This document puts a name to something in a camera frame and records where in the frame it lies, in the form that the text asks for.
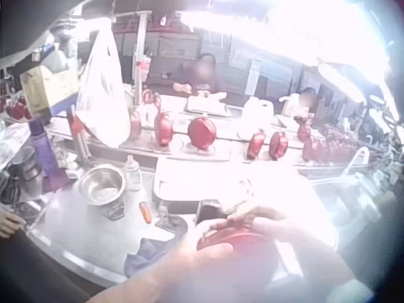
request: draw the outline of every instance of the faucet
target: faucet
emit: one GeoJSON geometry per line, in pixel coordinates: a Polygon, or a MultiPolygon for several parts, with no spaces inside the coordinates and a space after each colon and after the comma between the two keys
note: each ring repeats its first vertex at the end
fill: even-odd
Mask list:
{"type": "Polygon", "coordinates": [[[366,165],[366,164],[369,163],[370,151],[369,151],[368,147],[363,146],[363,147],[361,147],[361,148],[359,148],[359,149],[357,150],[357,152],[356,152],[355,155],[353,156],[351,162],[349,162],[347,168],[344,169],[342,175],[347,175],[347,174],[349,173],[349,171],[351,170],[352,166],[354,166],[354,163],[355,163],[356,159],[359,157],[359,155],[360,155],[361,153],[364,154],[364,160],[363,160],[363,163],[362,163],[362,164],[366,165]]]}

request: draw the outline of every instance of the dark hair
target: dark hair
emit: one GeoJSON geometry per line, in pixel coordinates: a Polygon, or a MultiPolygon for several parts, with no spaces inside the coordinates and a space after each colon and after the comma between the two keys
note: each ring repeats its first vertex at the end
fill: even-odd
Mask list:
{"type": "Polygon", "coordinates": [[[313,87],[306,87],[306,88],[303,89],[303,91],[301,91],[300,93],[308,93],[308,94],[310,94],[310,95],[317,96],[316,90],[313,89],[313,87]]]}
{"type": "Polygon", "coordinates": [[[203,54],[200,54],[197,58],[197,61],[206,61],[212,63],[213,66],[216,66],[216,58],[213,54],[209,52],[204,52],[203,54]]]}

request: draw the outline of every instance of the sink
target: sink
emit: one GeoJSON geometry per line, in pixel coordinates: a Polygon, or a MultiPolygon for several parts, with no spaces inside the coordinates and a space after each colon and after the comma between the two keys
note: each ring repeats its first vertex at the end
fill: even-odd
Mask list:
{"type": "Polygon", "coordinates": [[[344,227],[359,216],[372,222],[381,218],[364,180],[363,175],[355,174],[311,182],[336,227],[344,227]]]}

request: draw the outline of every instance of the white plastic bag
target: white plastic bag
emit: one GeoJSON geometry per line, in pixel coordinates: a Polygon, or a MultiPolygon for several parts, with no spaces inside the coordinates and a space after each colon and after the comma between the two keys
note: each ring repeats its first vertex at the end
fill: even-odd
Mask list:
{"type": "Polygon", "coordinates": [[[76,115],[105,145],[117,148],[129,137],[130,120],[121,65],[110,28],[99,31],[81,77],[76,115]]]}

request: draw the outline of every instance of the white plastic bottle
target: white plastic bottle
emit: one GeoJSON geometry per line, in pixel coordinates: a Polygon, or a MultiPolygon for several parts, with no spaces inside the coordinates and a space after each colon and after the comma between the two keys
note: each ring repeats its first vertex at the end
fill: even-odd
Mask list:
{"type": "Polygon", "coordinates": [[[139,191],[142,187],[141,171],[139,163],[133,159],[132,155],[128,155],[128,159],[124,165],[126,176],[126,189],[129,191],[139,191]]]}

